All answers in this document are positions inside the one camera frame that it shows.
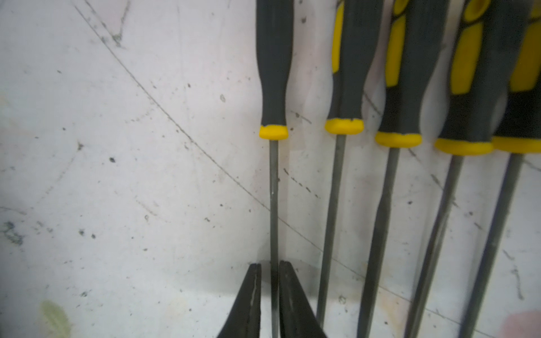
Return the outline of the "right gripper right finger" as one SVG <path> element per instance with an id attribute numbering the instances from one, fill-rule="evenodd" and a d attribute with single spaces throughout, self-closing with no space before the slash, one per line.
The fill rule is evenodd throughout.
<path id="1" fill-rule="evenodd" d="M 285 338 L 327 338 L 289 261 L 279 265 L 280 334 Z"/>

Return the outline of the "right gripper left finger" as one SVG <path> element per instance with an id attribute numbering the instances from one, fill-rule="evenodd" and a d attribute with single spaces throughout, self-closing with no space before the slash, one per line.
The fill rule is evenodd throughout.
<path id="1" fill-rule="evenodd" d="M 252 263 L 247 269 L 235 302 L 217 338 L 259 338 L 260 327 L 261 264 Z"/>

